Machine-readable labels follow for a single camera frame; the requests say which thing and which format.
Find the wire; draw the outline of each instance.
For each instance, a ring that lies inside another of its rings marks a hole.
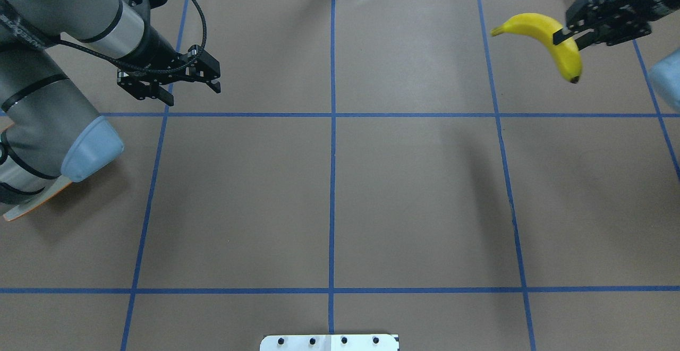
[[[94,51],[93,49],[89,49],[87,47],[80,46],[79,44],[71,43],[70,41],[65,41],[65,40],[57,40],[54,43],[61,44],[63,46],[68,46],[71,48],[79,49],[80,51],[83,51],[83,53],[90,54],[92,56],[96,56],[98,58],[102,58],[105,61],[108,61],[112,65],[117,66],[121,70],[127,70],[127,71],[138,71],[138,72],[143,72],[143,73],[152,73],[152,74],[157,74],[157,75],[166,75],[169,73],[174,73],[180,70],[184,70],[190,65],[193,65],[194,63],[199,60],[199,57],[201,57],[202,53],[206,50],[206,40],[207,40],[207,25],[206,25],[206,15],[203,14],[203,10],[201,9],[201,6],[199,6],[199,3],[196,0],[191,0],[191,2],[194,4],[194,7],[196,7],[197,12],[199,12],[199,15],[201,17],[201,26],[203,29],[203,34],[202,34],[202,41],[201,41],[201,46],[199,47],[197,53],[191,57],[191,59],[187,62],[184,63],[183,65],[180,65],[175,68],[170,68],[167,70],[154,70],[151,68],[145,68],[142,66],[136,66],[130,63],[126,63],[124,61],[119,61],[115,58],[111,58],[111,56],[106,56],[105,54],[100,54],[97,51]]]

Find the yellow banana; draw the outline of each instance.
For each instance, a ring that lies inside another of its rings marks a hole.
[[[550,52],[559,73],[571,83],[578,83],[583,70],[581,54],[576,41],[569,38],[555,46],[553,33],[561,30],[563,25],[557,20],[542,14],[518,14],[491,30],[491,36],[499,36],[503,32],[530,36],[541,42]]]

